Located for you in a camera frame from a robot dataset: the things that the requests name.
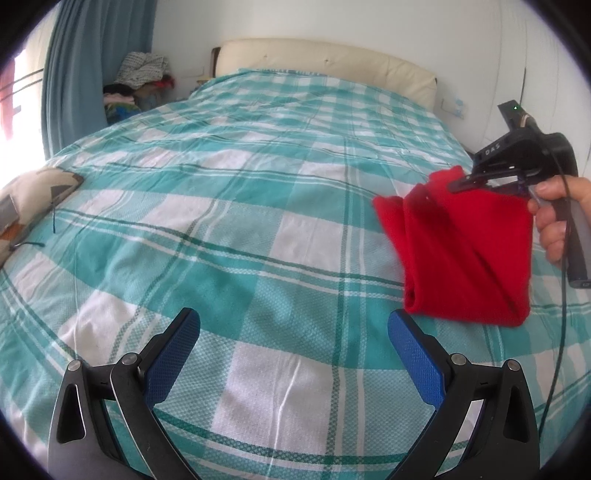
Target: curtain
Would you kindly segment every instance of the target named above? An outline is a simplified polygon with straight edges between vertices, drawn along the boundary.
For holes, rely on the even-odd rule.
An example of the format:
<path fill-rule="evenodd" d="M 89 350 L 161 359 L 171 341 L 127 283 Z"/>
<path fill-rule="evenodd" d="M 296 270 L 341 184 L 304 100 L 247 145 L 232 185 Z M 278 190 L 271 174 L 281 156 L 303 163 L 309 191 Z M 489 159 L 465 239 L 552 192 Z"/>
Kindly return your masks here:
<path fill-rule="evenodd" d="M 47 158 L 107 126 L 102 87 L 130 51 L 150 51 L 156 0 L 63 0 L 43 80 Z"/>

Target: red cloth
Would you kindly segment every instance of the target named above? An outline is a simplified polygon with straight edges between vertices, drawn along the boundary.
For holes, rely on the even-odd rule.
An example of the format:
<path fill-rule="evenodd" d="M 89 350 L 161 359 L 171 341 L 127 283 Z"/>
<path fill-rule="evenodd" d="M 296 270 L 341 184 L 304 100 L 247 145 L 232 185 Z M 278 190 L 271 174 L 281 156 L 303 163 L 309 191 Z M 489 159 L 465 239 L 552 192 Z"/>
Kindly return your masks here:
<path fill-rule="evenodd" d="M 461 167 L 438 171 L 374 208 L 404 266 L 404 308 L 518 326 L 530 312 L 532 216 L 527 201 L 486 190 L 449 193 Z"/>

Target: headboard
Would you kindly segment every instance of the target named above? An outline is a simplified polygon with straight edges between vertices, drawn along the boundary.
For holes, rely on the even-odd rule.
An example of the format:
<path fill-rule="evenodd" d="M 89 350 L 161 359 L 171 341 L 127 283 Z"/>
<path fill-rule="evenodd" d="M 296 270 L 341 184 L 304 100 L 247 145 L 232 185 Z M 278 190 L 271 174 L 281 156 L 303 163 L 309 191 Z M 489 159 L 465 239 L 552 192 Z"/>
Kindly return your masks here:
<path fill-rule="evenodd" d="M 212 76 L 240 68 L 286 69 L 331 75 L 390 90 L 432 111 L 435 74 L 414 63 L 365 48 L 289 38 L 247 38 L 212 51 Z"/>

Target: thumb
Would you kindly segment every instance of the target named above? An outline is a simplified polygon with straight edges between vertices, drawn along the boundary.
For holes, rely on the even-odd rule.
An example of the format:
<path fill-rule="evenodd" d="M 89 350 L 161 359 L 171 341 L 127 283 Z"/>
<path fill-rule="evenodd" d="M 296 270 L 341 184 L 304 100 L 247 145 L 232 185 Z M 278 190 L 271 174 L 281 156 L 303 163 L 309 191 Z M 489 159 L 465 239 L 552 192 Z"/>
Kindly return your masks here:
<path fill-rule="evenodd" d="M 569 185 L 570 196 L 582 204 L 591 207 L 591 181 L 584 177 L 572 177 L 565 175 Z M 544 200 L 557 200 L 566 197 L 564 181 L 560 175 L 556 175 L 547 181 L 538 183 L 535 192 Z"/>

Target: plaid bedspread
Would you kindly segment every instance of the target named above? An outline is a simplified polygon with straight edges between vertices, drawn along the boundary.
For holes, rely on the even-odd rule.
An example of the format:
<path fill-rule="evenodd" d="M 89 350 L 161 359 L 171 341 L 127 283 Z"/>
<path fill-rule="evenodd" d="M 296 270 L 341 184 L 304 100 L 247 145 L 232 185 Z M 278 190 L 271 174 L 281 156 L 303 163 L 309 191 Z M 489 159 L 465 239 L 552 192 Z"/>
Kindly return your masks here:
<path fill-rule="evenodd" d="M 57 208 L 56 234 L 51 218 L 34 229 L 45 247 L 21 247 L 0 271 L 0 407 L 41 461 L 67 363 L 138 352 L 185 306 L 201 337 L 155 411 L 204 479 L 382 479 L 403 458 L 433 410 L 387 337 L 403 271 L 371 200 L 470 166 L 432 113 L 331 77 L 242 71 L 51 163 L 86 181 Z M 560 288 L 535 241 L 521 327 L 417 323 L 472 362 L 517 359 L 539 422 Z M 591 306 L 568 295 L 543 461 L 591 393 Z M 444 468 L 468 436 L 469 422 Z"/>

